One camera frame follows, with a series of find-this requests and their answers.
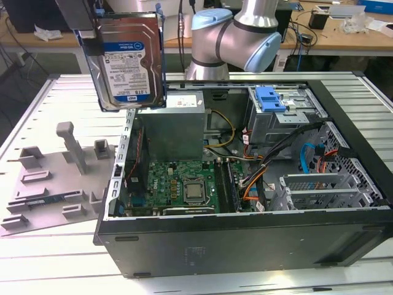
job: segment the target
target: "green circuit board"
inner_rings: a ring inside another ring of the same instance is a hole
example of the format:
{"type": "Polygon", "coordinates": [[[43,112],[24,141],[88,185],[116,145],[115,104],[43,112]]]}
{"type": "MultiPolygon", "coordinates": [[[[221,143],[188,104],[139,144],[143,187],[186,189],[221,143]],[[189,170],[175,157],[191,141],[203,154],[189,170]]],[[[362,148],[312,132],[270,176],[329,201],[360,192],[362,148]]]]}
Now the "green circuit board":
{"type": "MultiPolygon", "coordinates": [[[[231,163],[231,169],[236,175],[236,181],[244,176],[241,163],[231,163]]],[[[212,207],[216,213],[220,213],[213,162],[150,163],[145,206],[184,207],[192,205],[184,201],[184,187],[187,183],[202,183],[206,199],[200,205],[212,207]]]]}

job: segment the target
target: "chip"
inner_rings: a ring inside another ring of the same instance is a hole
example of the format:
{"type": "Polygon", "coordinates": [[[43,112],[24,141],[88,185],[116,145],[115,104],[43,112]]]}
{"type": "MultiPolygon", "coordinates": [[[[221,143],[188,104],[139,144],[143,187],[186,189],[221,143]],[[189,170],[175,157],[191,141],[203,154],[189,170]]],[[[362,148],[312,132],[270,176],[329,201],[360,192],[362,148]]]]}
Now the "chip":
{"type": "Polygon", "coordinates": [[[183,201],[191,205],[200,205],[205,202],[206,190],[204,180],[186,179],[183,180],[183,201]]]}

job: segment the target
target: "floor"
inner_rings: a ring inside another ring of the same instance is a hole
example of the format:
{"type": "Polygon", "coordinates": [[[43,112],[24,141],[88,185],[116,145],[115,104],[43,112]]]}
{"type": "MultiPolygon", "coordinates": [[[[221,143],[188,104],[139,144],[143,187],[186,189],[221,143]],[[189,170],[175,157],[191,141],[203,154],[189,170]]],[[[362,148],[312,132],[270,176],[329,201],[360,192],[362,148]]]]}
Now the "floor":
{"type": "MultiPolygon", "coordinates": [[[[191,56],[185,57],[185,64],[190,63],[191,56]]],[[[79,74],[79,67],[73,55],[46,53],[39,54],[37,61],[49,74],[79,74]]],[[[297,57],[291,58],[286,71],[295,71],[297,57]]],[[[177,55],[167,58],[168,72],[180,72],[181,66],[177,55]]],[[[389,98],[393,98],[393,58],[321,58],[303,57],[301,71],[340,70],[364,71],[366,76],[378,86],[389,98]]],[[[0,145],[7,138],[19,118],[46,81],[47,75],[37,66],[31,57],[25,61],[24,67],[18,68],[11,75],[3,77],[0,83],[0,145]]]]}

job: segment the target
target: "motherboard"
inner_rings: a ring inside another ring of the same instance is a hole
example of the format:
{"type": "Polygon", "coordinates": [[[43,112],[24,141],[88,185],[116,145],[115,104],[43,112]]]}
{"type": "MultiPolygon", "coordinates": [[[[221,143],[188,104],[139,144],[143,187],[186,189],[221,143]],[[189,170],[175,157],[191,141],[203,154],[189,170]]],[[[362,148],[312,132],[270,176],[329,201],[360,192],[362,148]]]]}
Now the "motherboard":
{"type": "Polygon", "coordinates": [[[239,161],[151,162],[147,190],[130,194],[128,208],[133,216],[238,211],[242,178],[239,161]]]}

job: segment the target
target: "hard drive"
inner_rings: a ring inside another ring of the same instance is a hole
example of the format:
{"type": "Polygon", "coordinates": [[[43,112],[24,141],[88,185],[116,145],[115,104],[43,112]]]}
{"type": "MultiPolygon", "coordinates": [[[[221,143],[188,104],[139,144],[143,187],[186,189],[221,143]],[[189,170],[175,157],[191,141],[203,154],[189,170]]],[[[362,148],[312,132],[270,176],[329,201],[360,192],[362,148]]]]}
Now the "hard drive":
{"type": "Polygon", "coordinates": [[[96,38],[82,36],[82,46],[101,109],[163,106],[157,15],[104,14],[96,21],[96,38]]]}

